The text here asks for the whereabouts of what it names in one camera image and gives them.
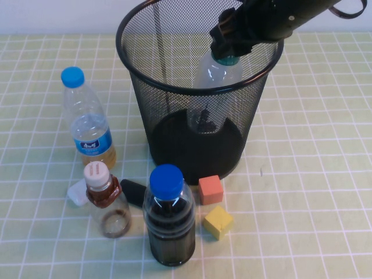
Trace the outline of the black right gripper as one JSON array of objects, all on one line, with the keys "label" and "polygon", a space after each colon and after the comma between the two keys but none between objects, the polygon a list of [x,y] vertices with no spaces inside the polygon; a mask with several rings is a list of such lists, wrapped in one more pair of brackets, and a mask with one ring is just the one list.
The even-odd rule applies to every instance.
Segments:
[{"label": "black right gripper", "polygon": [[242,57],[259,43],[277,42],[308,21],[305,1],[243,1],[224,10],[210,31],[215,58]]}]

